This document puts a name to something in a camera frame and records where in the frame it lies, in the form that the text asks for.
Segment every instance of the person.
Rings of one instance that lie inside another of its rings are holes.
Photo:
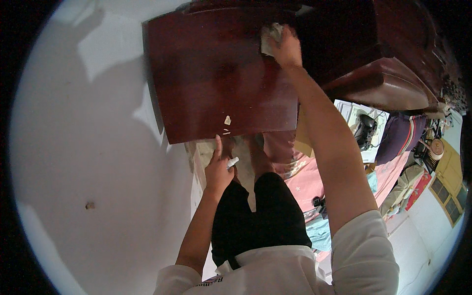
[[[303,213],[253,135],[244,136],[255,174],[256,212],[235,168],[231,142],[216,136],[207,186],[175,265],[158,273],[157,294],[396,294],[399,267],[365,176],[359,147],[330,99],[302,67],[300,42],[285,25],[270,40],[306,115],[326,196],[332,285],[311,249]],[[210,241],[219,275],[202,282]]]

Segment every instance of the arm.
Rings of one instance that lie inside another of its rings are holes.
[[[285,70],[305,108],[308,137],[326,195],[331,237],[347,222],[376,210],[361,152],[346,121],[302,67],[300,41],[284,27],[280,47],[270,40],[276,61]]]
[[[205,168],[207,186],[182,241],[176,261],[176,264],[196,270],[200,276],[210,247],[211,228],[218,202],[234,176],[234,168],[226,168],[229,158],[220,159],[221,152],[221,138],[217,135],[215,152]]]

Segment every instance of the dark red wooden panel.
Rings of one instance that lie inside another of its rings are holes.
[[[294,130],[296,93],[275,60],[260,53],[261,27],[294,19],[287,10],[232,8],[149,21],[151,70],[169,143],[213,138],[224,128],[229,136]]]

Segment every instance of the hand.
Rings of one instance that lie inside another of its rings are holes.
[[[300,40],[296,37],[295,31],[288,25],[284,25],[280,44],[270,37],[269,46],[272,48],[272,55],[282,68],[302,66]]]
[[[213,157],[210,160],[210,163],[205,168],[205,175],[207,186],[206,191],[209,191],[219,198],[223,195],[223,192],[233,180],[235,175],[234,167],[227,169],[227,164],[229,157],[224,157],[221,159],[221,152],[223,151],[223,145],[221,143],[221,137],[216,135],[216,149],[213,152]]]

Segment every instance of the pink bedsheet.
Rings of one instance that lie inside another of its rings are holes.
[[[315,196],[323,196],[324,188],[315,158],[305,156],[294,148],[295,131],[264,133],[264,151],[272,161],[276,172],[285,180],[303,212],[314,208]],[[409,153],[403,153],[392,161],[375,168],[377,192],[374,193],[380,206],[395,185]],[[322,252],[317,261],[322,261],[329,252]]]

